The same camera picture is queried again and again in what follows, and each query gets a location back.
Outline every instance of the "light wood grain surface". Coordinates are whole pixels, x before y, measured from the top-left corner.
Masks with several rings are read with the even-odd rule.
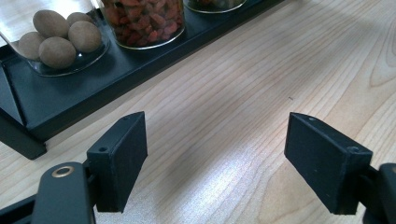
[[[291,0],[48,141],[0,145],[0,207],[53,165],[83,162],[120,117],[145,111],[148,158],[123,214],[98,223],[361,223],[330,214],[283,155],[289,112],[396,162],[396,1]]]

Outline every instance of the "black tray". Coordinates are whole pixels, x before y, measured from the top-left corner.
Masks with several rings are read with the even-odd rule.
[[[44,142],[282,1],[247,0],[237,10],[223,14],[185,8],[186,30],[173,42],[156,49],[129,50],[111,39],[107,53],[97,63],[65,77],[39,76],[4,46],[0,48],[1,109]]]

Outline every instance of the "glass jar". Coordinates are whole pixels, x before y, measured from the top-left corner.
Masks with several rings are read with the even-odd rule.
[[[0,35],[44,77],[98,61],[109,46],[102,24],[90,0],[13,0],[0,7]]]
[[[127,49],[152,49],[184,30],[182,0],[97,0],[117,43]]]
[[[184,0],[184,6],[202,13],[222,13],[241,7],[247,0]]]

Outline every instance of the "wooden table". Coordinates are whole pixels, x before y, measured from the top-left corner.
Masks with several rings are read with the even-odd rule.
[[[361,223],[363,206],[329,214],[285,159],[289,112],[370,148],[375,168],[396,162],[395,78],[394,0],[291,0],[51,138],[35,161],[0,145],[0,207],[145,111],[148,158],[124,213],[98,223]]]

